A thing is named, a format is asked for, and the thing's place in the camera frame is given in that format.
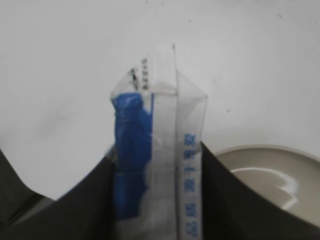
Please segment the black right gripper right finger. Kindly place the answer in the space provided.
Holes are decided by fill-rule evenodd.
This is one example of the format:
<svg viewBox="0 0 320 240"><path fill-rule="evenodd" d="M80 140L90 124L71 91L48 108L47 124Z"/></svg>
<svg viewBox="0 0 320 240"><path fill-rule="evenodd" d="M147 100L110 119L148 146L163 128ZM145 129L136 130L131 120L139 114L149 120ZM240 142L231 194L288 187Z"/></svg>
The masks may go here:
<svg viewBox="0 0 320 240"><path fill-rule="evenodd" d="M275 206L237 179L202 143L205 240L318 240L319 227Z"/></svg>

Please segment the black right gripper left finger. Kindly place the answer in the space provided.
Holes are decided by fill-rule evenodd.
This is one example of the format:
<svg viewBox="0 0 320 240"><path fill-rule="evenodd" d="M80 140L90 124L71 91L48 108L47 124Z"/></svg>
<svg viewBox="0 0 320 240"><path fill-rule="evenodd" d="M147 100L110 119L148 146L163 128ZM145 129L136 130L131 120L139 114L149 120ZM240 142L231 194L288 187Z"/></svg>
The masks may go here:
<svg viewBox="0 0 320 240"><path fill-rule="evenodd" d="M113 240L112 147L75 187L23 216L0 233L2 240Z"/></svg>

